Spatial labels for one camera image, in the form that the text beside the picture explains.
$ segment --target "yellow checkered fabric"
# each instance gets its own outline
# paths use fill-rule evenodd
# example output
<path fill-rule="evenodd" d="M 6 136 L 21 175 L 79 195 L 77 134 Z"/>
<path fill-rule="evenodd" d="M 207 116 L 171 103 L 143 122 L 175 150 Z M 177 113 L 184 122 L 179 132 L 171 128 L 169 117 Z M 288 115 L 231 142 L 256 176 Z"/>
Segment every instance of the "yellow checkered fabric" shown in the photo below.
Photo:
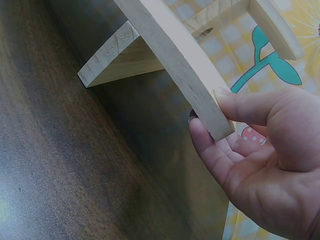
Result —
<path fill-rule="evenodd" d="M 182 21 L 218 0 L 164 0 Z M 299 61 L 287 61 L 294 67 L 302 82 L 297 86 L 314 94 L 320 93 L 320 1 L 273 0 L 292 27 L 306 51 Z M 254 64 L 252 34 L 257 24 L 244 14 L 219 32 L 212 32 L 200 45 L 229 87 L 232 87 Z M 261 51 L 261 59 L 274 52 L 268 44 Z M 241 89 L 241 92 L 268 92 L 289 86 L 281 80 L 270 65 L 259 70 Z M 231 203 L 224 229 L 224 240 L 279 240 L 247 218 Z"/>

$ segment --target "wooden edge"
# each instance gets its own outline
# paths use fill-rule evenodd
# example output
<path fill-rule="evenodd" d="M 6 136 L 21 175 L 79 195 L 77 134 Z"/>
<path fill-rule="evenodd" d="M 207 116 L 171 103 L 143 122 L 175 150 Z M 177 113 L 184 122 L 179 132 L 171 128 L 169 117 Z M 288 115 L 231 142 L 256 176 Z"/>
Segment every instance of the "wooden edge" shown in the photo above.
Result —
<path fill-rule="evenodd" d="M 78 72 L 86 88 L 162 70 L 157 57 L 126 21 Z"/>
<path fill-rule="evenodd" d="M 226 0 L 226 2 L 229 3 L 221 5 L 220 1 L 214 1 L 188 19 L 184 26 L 197 39 L 207 29 L 213 28 L 213 31 L 217 32 L 248 12 L 249 0 Z"/>
<path fill-rule="evenodd" d="M 280 58 L 296 61 L 305 55 L 288 23 L 269 0 L 250 0 L 248 12 L 268 37 Z"/>
<path fill-rule="evenodd" d="M 228 88 L 196 40 L 161 0 L 114 0 L 167 70 L 213 139 L 234 133 L 214 96 Z"/>

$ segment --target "fabric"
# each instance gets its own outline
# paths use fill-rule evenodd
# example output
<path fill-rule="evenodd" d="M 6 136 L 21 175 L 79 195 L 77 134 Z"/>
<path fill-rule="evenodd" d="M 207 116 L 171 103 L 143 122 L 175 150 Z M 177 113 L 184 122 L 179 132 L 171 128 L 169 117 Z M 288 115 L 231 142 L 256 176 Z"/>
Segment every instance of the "fabric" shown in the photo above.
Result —
<path fill-rule="evenodd" d="M 214 0 L 165 0 L 182 21 Z M 269 92 L 293 85 L 320 93 L 320 0 L 273 0 L 298 37 L 306 55 L 298 61 L 278 58 L 268 39 L 249 14 L 219 32 L 212 32 L 200 45 L 234 93 Z M 265 139 L 245 124 L 237 132 L 245 140 Z M 224 240 L 279 240 L 229 204 Z"/>

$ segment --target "teal stem print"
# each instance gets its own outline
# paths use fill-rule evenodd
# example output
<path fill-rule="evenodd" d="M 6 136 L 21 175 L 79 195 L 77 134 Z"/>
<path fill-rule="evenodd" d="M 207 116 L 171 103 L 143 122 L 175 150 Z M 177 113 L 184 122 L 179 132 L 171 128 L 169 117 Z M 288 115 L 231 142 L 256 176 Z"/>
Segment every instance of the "teal stem print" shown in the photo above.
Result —
<path fill-rule="evenodd" d="M 269 40 L 259 26 L 252 32 L 252 42 L 254 45 L 254 66 L 232 86 L 233 93 L 238 93 L 255 74 L 268 65 L 282 81 L 291 85 L 302 85 L 301 78 L 295 68 L 281 59 L 275 51 L 261 59 L 261 50 L 269 43 Z"/>

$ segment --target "skin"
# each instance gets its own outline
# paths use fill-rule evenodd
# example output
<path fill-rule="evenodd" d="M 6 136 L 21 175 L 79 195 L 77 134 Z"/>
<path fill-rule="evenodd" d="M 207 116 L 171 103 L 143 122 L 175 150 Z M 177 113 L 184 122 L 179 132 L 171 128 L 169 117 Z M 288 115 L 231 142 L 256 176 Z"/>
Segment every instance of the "skin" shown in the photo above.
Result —
<path fill-rule="evenodd" d="M 320 239 L 320 97 L 296 87 L 215 96 L 225 116 L 267 137 L 215 142 L 191 114 L 193 145 L 229 200 L 260 227 L 287 239 Z"/>

